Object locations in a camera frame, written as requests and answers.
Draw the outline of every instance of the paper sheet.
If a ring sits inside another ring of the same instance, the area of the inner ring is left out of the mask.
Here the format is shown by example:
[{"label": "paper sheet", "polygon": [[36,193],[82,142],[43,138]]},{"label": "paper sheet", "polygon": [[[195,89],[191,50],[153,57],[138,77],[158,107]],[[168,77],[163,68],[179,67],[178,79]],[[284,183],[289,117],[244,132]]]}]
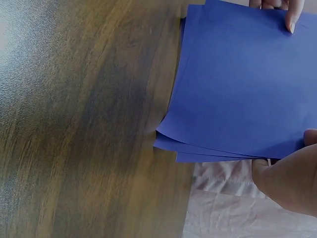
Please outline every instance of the paper sheet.
[{"label": "paper sheet", "polygon": [[304,130],[317,127],[317,17],[303,14],[291,35],[284,15],[207,1],[158,131],[249,156],[280,159],[301,148]]}]

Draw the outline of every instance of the wood grain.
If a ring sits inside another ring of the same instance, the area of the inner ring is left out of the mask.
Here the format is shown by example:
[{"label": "wood grain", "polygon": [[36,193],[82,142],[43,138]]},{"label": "wood grain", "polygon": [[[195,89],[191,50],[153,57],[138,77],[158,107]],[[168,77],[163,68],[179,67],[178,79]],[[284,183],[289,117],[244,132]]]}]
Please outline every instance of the wood grain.
[{"label": "wood grain", "polygon": [[181,237],[193,165],[152,147],[180,6],[0,2],[1,237]]}]

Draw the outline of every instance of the pink cloth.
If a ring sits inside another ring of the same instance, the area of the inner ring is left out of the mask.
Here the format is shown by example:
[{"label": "pink cloth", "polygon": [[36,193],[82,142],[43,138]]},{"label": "pink cloth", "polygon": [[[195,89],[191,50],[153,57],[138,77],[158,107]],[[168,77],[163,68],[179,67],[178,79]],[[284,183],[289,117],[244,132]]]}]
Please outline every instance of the pink cloth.
[{"label": "pink cloth", "polygon": [[251,161],[196,164],[183,238],[317,238],[317,219],[281,208],[250,171]]}]

